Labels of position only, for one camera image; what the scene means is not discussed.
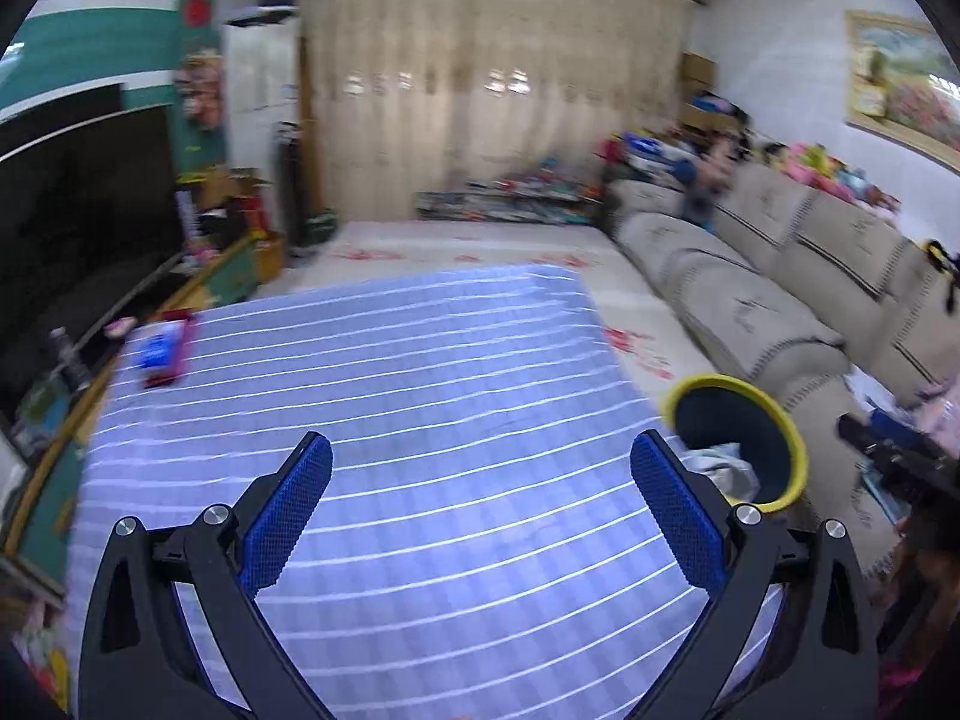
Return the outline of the person's right hand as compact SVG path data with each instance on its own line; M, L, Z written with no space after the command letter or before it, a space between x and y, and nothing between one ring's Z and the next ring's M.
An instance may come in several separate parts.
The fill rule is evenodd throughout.
M958 617L958 557L921 548L900 536L889 582L887 655L901 665L925 667L946 643Z

